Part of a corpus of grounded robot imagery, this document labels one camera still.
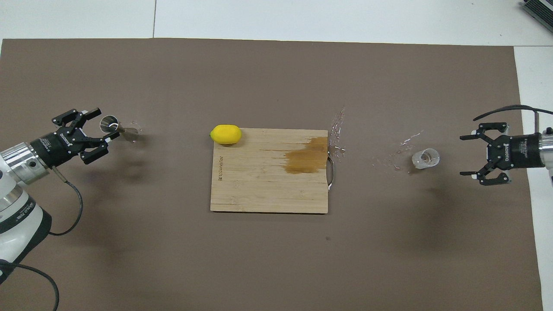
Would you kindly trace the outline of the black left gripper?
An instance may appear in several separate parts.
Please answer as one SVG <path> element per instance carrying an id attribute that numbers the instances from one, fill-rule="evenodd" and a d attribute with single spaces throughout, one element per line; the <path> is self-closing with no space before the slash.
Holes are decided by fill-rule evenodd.
<path id="1" fill-rule="evenodd" d="M 52 123 L 61 129 L 32 140 L 30 146 L 47 168 L 58 167 L 78 153 L 80 153 L 83 163 L 89 165 L 107 155 L 109 153 L 108 143 L 121 135 L 115 131 L 101 138 L 87 140 L 82 130 L 77 129 L 82 128 L 87 121 L 101 114 L 102 111 L 99 108 L 94 108 L 91 111 L 72 109 L 60 114 L 52 118 Z"/>

